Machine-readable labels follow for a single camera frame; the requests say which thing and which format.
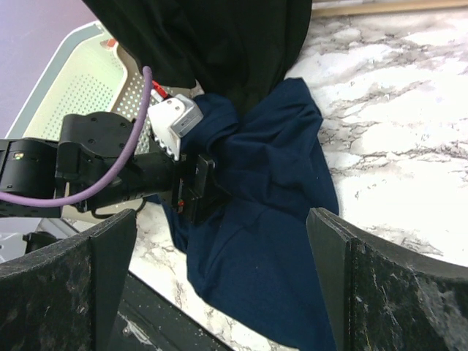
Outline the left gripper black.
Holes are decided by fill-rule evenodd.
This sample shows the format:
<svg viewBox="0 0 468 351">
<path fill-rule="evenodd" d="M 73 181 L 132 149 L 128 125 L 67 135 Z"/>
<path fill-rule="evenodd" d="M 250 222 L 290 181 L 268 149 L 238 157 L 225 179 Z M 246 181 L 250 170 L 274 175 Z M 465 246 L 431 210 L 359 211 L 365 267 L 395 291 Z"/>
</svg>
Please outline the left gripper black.
<svg viewBox="0 0 468 351">
<path fill-rule="evenodd" d="M 206 154 L 182 154 L 175 162 L 171 207 L 191 224 L 201 224 L 230 201 L 214 177 L 215 162 Z"/>
</svg>

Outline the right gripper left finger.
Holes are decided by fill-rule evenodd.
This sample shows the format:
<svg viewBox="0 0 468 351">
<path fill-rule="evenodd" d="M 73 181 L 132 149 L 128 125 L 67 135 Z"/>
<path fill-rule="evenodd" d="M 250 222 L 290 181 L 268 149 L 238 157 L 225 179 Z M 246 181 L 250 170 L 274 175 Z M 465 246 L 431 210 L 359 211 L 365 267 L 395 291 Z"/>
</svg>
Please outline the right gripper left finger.
<svg viewBox="0 0 468 351">
<path fill-rule="evenodd" d="M 137 236 L 124 210 L 1 264 L 2 350 L 106 350 Z"/>
</svg>

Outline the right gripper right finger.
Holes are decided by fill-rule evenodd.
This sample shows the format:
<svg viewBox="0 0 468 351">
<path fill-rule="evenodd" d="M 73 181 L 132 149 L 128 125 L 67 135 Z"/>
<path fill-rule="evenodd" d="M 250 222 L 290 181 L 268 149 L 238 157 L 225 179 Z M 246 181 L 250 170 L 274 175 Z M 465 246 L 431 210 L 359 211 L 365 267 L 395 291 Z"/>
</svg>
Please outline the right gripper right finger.
<svg viewBox="0 0 468 351">
<path fill-rule="evenodd" d="M 467 268 L 332 214 L 306 220 L 338 350 L 466 350 Z"/>
</svg>

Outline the navy blue t shirt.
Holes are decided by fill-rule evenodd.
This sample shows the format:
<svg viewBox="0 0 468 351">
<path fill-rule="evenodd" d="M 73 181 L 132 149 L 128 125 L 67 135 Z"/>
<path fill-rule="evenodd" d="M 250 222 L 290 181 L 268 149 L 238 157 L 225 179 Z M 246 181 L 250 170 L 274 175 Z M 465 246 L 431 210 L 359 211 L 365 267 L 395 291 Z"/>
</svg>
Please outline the navy blue t shirt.
<svg viewBox="0 0 468 351">
<path fill-rule="evenodd" d="M 306 218 L 311 208 L 337 213 L 339 203 L 309 88 L 288 78 L 244 115 L 216 94 L 195 102 L 204 117 L 182 148 L 214 159 L 216 182 L 231 198 L 197 226 L 165 207 L 190 284 L 208 305 L 277 343 L 334 350 Z"/>
</svg>

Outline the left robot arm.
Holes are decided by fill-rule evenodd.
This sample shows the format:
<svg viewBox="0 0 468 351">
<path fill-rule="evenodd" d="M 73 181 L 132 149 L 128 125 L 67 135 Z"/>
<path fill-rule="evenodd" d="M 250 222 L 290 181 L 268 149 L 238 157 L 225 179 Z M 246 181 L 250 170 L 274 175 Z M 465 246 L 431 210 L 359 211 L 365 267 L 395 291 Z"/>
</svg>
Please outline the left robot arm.
<svg viewBox="0 0 468 351">
<path fill-rule="evenodd" d="M 28 201 L 2 200 L 1 216 L 59 218 L 60 206 L 45 208 L 31 201 L 58 200 L 94 185 L 118 159 L 132 128 L 131 121 L 115 113 L 69 114 L 57 141 L 2 140 L 1 191 Z M 216 184 L 212 158 L 184 154 L 177 161 L 151 140 L 149 150 L 132 155 L 103 190 L 73 206 L 98 218 L 101 208 L 138 199 L 157 199 L 199 224 L 230 196 Z"/>
</svg>

